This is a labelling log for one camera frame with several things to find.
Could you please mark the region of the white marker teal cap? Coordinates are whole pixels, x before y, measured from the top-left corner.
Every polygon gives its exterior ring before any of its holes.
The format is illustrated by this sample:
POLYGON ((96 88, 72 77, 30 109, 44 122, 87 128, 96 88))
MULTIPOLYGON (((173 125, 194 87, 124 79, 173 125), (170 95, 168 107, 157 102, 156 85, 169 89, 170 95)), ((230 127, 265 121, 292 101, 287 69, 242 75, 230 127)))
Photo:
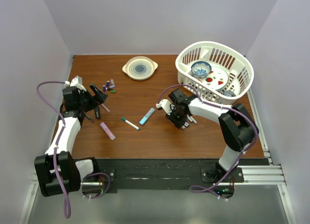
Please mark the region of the white marker teal cap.
POLYGON ((138 126, 136 126, 135 124, 133 124, 132 122, 128 121, 127 119, 125 119, 124 117, 121 118, 122 121, 124 121, 125 123, 127 123, 128 125, 130 125, 131 127, 133 127, 134 129, 140 131, 140 128, 138 126))

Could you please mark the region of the light blue highlighter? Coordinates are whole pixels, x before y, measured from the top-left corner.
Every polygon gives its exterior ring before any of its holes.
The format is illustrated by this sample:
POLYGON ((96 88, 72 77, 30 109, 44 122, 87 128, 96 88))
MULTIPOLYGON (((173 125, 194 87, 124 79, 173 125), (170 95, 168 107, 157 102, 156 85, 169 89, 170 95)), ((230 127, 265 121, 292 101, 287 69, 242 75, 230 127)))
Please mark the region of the light blue highlighter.
POLYGON ((150 108, 150 110, 142 117, 139 124, 144 125, 154 112, 155 112, 155 109, 150 108))

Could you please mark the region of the lavender highlighter pen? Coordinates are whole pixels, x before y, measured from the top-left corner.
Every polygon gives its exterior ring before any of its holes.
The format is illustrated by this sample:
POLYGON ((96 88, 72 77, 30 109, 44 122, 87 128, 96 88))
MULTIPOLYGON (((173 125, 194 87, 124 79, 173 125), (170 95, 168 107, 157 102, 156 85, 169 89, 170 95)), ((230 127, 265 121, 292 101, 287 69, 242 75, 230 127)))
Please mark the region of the lavender highlighter pen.
POLYGON ((100 123, 100 127, 112 141, 115 140, 116 137, 114 136, 114 134, 111 132, 111 130, 108 128, 108 126, 104 122, 100 123))

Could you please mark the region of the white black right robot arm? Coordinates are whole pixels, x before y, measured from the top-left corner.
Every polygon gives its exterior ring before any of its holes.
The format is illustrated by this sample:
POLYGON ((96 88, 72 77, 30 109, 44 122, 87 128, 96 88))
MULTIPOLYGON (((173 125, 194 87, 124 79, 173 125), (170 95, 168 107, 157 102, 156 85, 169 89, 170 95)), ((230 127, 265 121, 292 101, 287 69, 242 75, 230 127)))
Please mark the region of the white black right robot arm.
POLYGON ((214 181, 228 181, 242 153, 258 140, 258 128, 242 104, 218 104, 202 99, 197 90, 193 95, 186 96, 176 89, 168 99, 160 98, 156 108, 164 110, 165 117, 177 129, 186 129, 189 123, 195 123, 193 116, 204 117, 220 125, 226 148, 211 171, 210 177, 214 181))

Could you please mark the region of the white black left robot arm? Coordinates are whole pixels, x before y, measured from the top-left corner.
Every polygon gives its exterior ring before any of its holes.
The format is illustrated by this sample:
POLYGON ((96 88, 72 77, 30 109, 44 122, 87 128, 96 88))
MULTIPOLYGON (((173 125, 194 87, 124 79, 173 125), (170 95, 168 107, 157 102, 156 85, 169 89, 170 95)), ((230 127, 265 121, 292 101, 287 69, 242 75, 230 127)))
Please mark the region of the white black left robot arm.
POLYGON ((72 149, 86 113, 103 104, 107 95, 94 84, 90 93, 81 82, 64 82, 63 102, 54 110, 59 115, 58 129, 54 139, 42 156, 37 156, 34 166, 41 193, 44 197, 75 192, 84 178, 96 181, 100 169, 94 157, 75 161, 72 149))

